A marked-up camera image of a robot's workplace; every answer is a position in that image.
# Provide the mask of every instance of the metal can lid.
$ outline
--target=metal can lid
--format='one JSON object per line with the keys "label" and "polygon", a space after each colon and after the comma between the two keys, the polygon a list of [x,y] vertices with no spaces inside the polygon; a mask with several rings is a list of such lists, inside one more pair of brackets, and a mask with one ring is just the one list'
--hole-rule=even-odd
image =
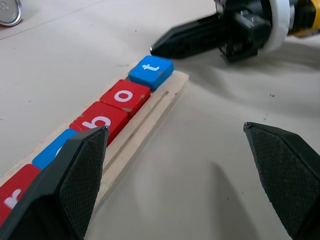
{"label": "metal can lid", "polygon": [[0,25],[14,26],[22,16],[20,0],[0,0]]}

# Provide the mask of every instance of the white ring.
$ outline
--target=white ring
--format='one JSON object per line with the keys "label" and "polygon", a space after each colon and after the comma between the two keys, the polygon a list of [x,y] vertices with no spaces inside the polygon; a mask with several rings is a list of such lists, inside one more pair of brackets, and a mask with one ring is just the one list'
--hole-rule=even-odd
{"label": "white ring", "polygon": [[[120,97],[120,94],[127,94],[128,96],[126,98],[122,98]],[[128,102],[130,99],[132,99],[132,92],[127,91],[127,90],[121,90],[118,91],[115,95],[114,95],[114,99],[117,100],[118,102],[124,103],[124,102]]]}
{"label": "white ring", "polygon": [[281,47],[285,41],[290,25],[289,0],[269,0],[272,11],[272,30],[263,51],[272,52]]}

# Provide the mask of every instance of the red letter block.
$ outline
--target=red letter block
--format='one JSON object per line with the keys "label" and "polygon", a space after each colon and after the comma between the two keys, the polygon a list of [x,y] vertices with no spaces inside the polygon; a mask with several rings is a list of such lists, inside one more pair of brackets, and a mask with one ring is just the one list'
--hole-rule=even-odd
{"label": "red letter block", "polygon": [[107,142],[109,144],[128,122],[129,117],[125,111],[96,101],[69,127],[77,132],[83,132],[100,126],[109,126],[110,135]]}
{"label": "red letter block", "polygon": [[0,187],[0,226],[40,172],[39,168],[27,164]]}
{"label": "red letter block", "polygon": [[147,86],[119,80],[100,101],[117,109],[126,111],[131,119],[150,97],[151,91]]}

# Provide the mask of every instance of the blue letter block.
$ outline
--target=blue letter block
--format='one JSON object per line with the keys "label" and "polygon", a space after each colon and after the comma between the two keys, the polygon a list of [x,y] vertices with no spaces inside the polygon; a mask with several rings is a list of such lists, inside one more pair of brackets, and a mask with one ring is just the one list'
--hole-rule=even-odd
{"label": "blue letter block", "polygon": [[129,73],[131,82],[156,90],[174,71],[174,64],[170,60],[156,56],[146,56]]}
{"label": "blue letter block", "polygon": [[48,166],[56,157],[62,146],[65,142],[77,135],[78,132],[68,128],[63,133],[61,133],[49,146],[47,146],[42,152],[39,153],[32,160],[32,164],[37,168],[43,170],[46,166]]}

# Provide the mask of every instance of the white table surface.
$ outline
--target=white table surface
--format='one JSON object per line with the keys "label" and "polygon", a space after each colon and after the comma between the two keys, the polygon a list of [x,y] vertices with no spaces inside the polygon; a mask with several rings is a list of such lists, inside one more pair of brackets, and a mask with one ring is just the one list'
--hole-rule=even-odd
{"label": "white table surface", "polygon": [[[23,0],[0,28],[0,175],[92,101],[171,26],[212,0]],[[190,83],[92,219],[87,240],[288,240],[262,189],[246,121],[320,153],[320,38],[228,66],[175,62]]]}

